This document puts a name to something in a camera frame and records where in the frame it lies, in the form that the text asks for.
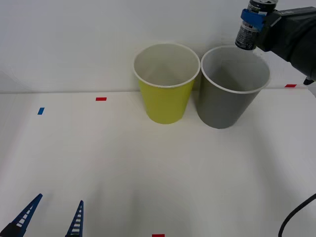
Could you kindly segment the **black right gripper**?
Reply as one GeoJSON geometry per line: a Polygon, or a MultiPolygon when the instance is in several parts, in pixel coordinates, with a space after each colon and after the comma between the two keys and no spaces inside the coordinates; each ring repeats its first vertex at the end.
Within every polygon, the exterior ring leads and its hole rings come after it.
{"type": "Polygon", "coordinates": [[[294,43],[290,17],[295,11],[274,11],[267,16],[243,9],[241,19],[260,31],[256,46],[264,52],[273,52],[283,60],[292,62],[294,43]]]}

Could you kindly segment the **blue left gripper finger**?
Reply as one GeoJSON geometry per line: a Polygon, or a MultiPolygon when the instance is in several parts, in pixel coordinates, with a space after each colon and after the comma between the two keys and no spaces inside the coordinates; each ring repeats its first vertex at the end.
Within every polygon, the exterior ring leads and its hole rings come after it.
{"type": "Polygon", "coordinates": [[[1,232],[1,237],[23,237],[31,218],[43,197],[38,194],[1,232]]]}
{"type": "Polygon", "coordinates": [[[81,200],[65,237],[82,237],[84,202],[81,200]]]}

